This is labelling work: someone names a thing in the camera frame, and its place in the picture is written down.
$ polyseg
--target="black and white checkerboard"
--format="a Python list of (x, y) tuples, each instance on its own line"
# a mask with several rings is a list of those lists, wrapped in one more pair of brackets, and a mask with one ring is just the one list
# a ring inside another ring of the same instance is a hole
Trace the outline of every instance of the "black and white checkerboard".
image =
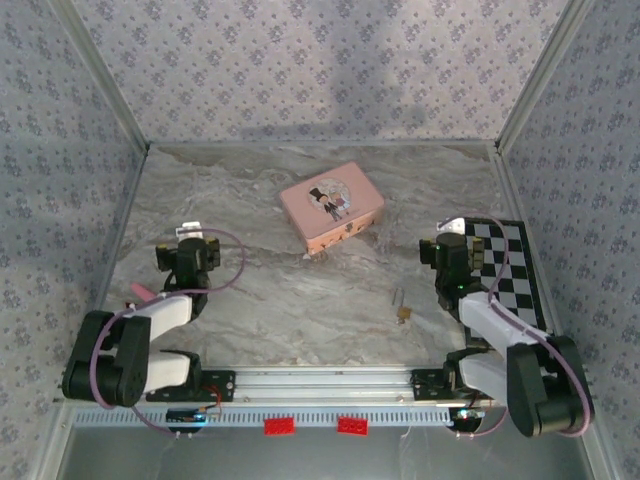
[[(540, 306), (540, 295), (533, 270), (529, 239), (523, 222), (503, 220), (509, 237), (509, 265), (500, 280), (496, 297), (511, 312), (530, 325), (546, 330)], [(467, 243), (473, 237), (484, 239), (484, 266), (479, 272), (482, 284), (491, 286), (504, 260), (504, 238), (500, 229), (491, 221), (480, 218), (465, 219)]]

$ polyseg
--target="pink tin box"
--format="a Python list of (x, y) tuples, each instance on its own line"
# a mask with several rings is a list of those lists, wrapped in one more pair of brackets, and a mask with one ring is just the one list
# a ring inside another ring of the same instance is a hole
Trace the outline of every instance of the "pink tin box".
[(310, 255), (373, 225), (384, 207), (384, 198), (355, 162), (288, 188), (280, 199)]

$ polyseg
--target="red block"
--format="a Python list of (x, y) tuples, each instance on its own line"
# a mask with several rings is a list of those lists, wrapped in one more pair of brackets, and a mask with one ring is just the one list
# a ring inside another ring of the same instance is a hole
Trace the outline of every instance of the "red block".
[(369, 422), (366, 418), (339, 417), (338, 433), (366, 437), (369, 434)]
[(293, 417), (269, 418), (264, 421), (265, 435), (293, 435), (296, 433), (296, 426)]

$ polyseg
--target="gray fabric wall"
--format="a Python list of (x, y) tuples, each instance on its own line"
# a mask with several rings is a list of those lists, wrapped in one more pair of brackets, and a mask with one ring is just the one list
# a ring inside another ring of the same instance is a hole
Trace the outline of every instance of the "gray fabric wall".
[(142, 159), (45, 0), (0, 18), (0, 478), (18, 479)]
[(75, 0), (152, 142), (498, 136), (567, 0)]
[(640, 4), (601, 0), (508, 159), (561, 320), (640, 478)]

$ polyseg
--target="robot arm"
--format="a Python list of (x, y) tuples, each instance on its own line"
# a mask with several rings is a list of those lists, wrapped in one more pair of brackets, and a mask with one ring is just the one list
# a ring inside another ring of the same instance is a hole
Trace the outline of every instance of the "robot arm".
[[(150, 344), (169, 330), (195, 320), (207, 304), (207, 272), (220, 266), (220, 242), (204, 239), (199, 222), (176, 229), (178, 244), (156, 247), (158, 268), (170, 272), (164, 292), (175, 292), (152, 305), (124, 315), (105, 339), (98, 357), (96, 380), (110, 405), (131, 407), (147, 392), (183, 387), (185, 395), (200, 386), (197, 355), (182, 351), (150, 351)], [(65, 397), (94, 401), (89, 383), (91, 355), (113, 312), (89, 312), (80, 327), (62, 382)]]
[[(131, 407), (149, 391), (183, 385), (197, 375), (200, 364), (193, 354), (150, 351), (154, 339), (191, 321), (191, 314), (192, 299), (177, 295), (125, 315), (114, 325), (102, 345), (96, 369), (98, 388), (107, 403)], [(113, 315), (92, 311), (85, 316), (62, 381), (65, 397), (94, 400), (89, 385), (91, 354), (100, 331)]]
[(575, 343), (526, 324), (495, 300), (490, 305), (487, 289), (471, 277), (472, 270), (481, 266), (481, 255), (475, 242), (470, 253), (466, 237), (458, 233), (442, 233), (435, 243), (420, 242), (421, 262), (436, 270), (439, 304), (490, 345), (447, 356), (444, 370), (449, 387), (477, 390), (507, 405), (514, 424), (528, 437), (582, 425), (584, 412), (575, 385), (549, 352), (525, 333), (534, 332), (559, 351), (576, 374), (593, 419), (593, 401)]

